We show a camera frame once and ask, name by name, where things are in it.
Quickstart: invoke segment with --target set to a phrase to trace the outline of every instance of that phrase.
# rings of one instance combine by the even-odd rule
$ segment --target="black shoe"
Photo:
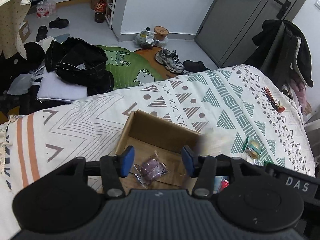
[[[47,37],[48,29],[46,26],[40,26],[38,29],[38,34],[36,36],[36,42],[41,41]]]
[[[67,19],[60,19],[59,17],[52,22],[49,22],[49,29],[58,28],[63,29],[67,27],[69,21]]]
[[[202,72],[205,70],[210,70],[204,66],[202,61],[194,62],[191,60],[186,60],[185,62],[183,62],[183,65],[184,65],[185,70],[193,72],[193,73]]]

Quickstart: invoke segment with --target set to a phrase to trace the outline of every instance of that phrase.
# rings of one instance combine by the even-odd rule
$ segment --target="white pillow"
[[[43,71],[37,99],[40,101],[57,100],[72,103],[88,96],[87,87],[71,84],[61,79],[55,71]]]

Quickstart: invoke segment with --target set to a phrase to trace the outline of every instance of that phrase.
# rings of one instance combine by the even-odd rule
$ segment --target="sneaker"
[[[165,48],[161,48],[159,52],[156,53],[155,59],[159,64],[164,65],[166,70],[180,74],[184,71],[184,66],[181,65],[176,51],[168,51]]]

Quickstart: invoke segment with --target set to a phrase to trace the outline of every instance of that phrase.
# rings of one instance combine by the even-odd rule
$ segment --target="pink clothing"
[[[306,86],[302,81],[296,83],[293,79],[290,79],[290,86],[292,87],[293,91],[296,93],[299,104],[302,107],[301,112],[303,112],[307,105]]]

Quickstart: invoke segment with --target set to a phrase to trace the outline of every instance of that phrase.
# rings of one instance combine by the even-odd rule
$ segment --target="door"
[[[282,19],[296,0],[288,0]],[[195,41],[220,66],[242,64],[257,48],[252,37],[262,23],[277,19],[282,6],[275,0],[216,0]]]

